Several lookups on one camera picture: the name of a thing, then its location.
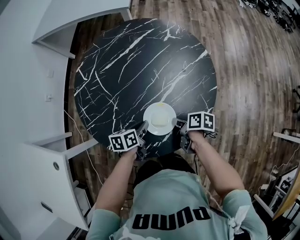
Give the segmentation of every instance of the white plate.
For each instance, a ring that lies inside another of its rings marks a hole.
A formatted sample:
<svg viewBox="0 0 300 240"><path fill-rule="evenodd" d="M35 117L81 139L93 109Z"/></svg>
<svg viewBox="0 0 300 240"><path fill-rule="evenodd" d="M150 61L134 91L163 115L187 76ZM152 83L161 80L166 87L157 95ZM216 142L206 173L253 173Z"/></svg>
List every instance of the white plate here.
<svg viewBox="0 0 300 240"><path fill-rule="evenodd" d="M176 124L176 113L166 103L153 103L144 112L143 121L149 122L148 131L162 136L171 132Z"/></svg>

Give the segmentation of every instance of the wall switch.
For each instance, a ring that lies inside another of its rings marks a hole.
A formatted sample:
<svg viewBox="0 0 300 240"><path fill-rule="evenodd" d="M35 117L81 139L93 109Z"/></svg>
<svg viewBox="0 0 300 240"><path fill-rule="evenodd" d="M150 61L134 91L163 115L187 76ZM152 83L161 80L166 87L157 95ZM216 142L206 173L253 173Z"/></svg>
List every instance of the wall switch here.
<svg viewBox="0 0 300 240"><path fill-rule="evenodd" d="M52 97L51 94L46 94L46 95L45 95L45 101L46 101L46 102L51 102L52 98L53 98L53 97Z"/></svg>
<svg viewBox="0 0 300 240"><path fill-rule="evenodd" d="M52 69L48 69L47 77L53 78L53 75L54 75L54 71Z"/></svg>

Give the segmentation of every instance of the circular hole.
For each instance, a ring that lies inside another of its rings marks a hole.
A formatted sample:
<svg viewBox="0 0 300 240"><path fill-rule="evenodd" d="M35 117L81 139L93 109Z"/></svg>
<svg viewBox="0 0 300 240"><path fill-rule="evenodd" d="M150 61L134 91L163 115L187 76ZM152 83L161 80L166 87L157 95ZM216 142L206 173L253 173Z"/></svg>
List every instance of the circular hole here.
<svg viewBox="0 0 300 240"><path fill-rule="evenodd" d="M60 169L60 166L58 166L57 162L54 162L53 163L53 167L55 168L55 170L59 170Z"/></svg>

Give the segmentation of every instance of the wooden floor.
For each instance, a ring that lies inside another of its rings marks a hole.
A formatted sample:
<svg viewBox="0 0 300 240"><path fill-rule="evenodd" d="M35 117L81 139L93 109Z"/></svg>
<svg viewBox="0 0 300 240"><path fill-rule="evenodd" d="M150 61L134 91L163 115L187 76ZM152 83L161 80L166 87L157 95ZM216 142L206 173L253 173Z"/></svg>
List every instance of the wooden floor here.
<svg viewBox="0 0 300 240"><path fill-rule="evenodd" d="M236 0L133 0L133 18L159 18L176 22L193 33L209 52L217 75L216 116L218 136L214 148L241 175L246 189L258 193L269 182L274 165L287 163L298 145L272 136L283 128L299 132L297 115L292 113L296 97L292 89L300 85L300 31L285 32L273 17L267 18L256 9L240 8ZM75 119L85 140L90 138L80 122L74 103L74 76L83 52L100 32L122 22L120 15L108 15L85 21L74 39L68 95L68 112ZM81 140L73 131L71 146ZM286 171L298 164L300 150ZM117 157L100 144L90 150L90 157L101 180L107 178ZM185 156L192 165L191 156ZM100 183L86 153L74 158L80 182L89 186L93 200ZM216 195L205 171L199 175L204 186ZM125 206L130 207L129 200Z"/></svg>

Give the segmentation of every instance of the wall outlet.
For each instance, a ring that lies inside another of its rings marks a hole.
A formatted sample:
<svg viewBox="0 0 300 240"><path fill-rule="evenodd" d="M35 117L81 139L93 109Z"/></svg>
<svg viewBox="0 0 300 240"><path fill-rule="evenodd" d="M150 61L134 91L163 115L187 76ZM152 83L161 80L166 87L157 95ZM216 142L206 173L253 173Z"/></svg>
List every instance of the wall outlet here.
<svg viewBox="0 0 300 240"><path fill-rule="evenodd" d="M51 94L46 94L45 95L45 102L51 102L51 100L52 100L52 95Z"/></svg>

